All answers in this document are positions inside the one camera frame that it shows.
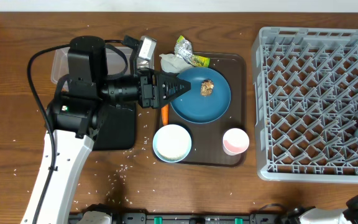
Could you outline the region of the orange carrot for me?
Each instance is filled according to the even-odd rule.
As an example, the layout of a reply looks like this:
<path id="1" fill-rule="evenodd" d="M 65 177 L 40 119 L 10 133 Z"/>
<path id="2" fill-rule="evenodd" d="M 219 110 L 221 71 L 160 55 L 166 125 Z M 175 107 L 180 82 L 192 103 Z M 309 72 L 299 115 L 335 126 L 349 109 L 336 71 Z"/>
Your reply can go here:
<path id="1" fill-rule="evenodd" d="M 164 126 L 168 125 L 169 122 L 169 105 L 165 105 L 161 108 L 161 119 Z"/>

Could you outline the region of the blue plate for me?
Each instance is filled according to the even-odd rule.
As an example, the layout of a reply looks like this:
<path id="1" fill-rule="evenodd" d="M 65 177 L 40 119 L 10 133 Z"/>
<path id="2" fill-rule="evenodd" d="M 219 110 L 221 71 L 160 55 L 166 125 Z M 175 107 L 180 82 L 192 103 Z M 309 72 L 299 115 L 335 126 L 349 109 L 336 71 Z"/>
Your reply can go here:
<path id="1" fill-rule="evenodd" d="M 191 84 L 191 90 L 170 103 L 173 111 L 182 119 L 197 124 L 205 124 L 219 119 L 231 103 L 231 89 L 226 79 L 211 68 L 190 68 L 177 75 Z M 201 86 L 212 81 L 212 94 L 203 96 Z"/>

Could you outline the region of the white pink cup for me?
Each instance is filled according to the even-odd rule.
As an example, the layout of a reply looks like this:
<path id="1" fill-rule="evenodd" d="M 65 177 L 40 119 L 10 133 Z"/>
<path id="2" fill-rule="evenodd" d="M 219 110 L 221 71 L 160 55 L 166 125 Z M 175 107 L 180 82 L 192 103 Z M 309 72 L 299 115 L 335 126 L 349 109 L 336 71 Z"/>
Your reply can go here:
<path id="1" fill-rule="evenodd" d="M 230 156 L 245 152 L 249 148 L 248 134 L 239 128 L 227 130 L 223 135 L 223 150 Z"/>

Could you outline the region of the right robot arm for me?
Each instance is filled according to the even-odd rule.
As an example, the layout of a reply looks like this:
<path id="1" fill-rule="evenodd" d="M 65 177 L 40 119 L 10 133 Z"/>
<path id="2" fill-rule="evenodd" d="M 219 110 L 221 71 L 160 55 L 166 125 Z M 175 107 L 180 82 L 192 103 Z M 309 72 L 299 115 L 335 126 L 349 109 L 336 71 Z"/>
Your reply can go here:
<path id="1" fill-rule="evenodd" d="M 346 202 L 346 209 L 299 208 L 282 218 L 291 224 L 358 224 L 358 195 Z"/>

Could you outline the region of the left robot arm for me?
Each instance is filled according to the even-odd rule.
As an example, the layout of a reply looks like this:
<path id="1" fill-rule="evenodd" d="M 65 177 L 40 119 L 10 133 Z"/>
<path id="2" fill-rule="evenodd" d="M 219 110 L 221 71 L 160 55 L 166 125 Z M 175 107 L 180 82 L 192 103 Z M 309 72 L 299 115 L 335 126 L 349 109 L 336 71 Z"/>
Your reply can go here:
<path id="1" fill-rule="evenodd" d="M 66 44 L 68 73 L 62 76 L 52 101 L 40 106 L 45 121 L 44 153 L 22 221 L 67 223 L 83 166 L 97 140 L 111 148 L 134 145 L 138 106 L 160 109 L 188 92 L 191 85 L 165 72 L 138 68 L 138 60 L 153 57 L 156 41 L 125 36 L 132 50 L 124 68 L 108 72 L 107 52 L 120 54 L 116 40 L 75 37 Z"/>

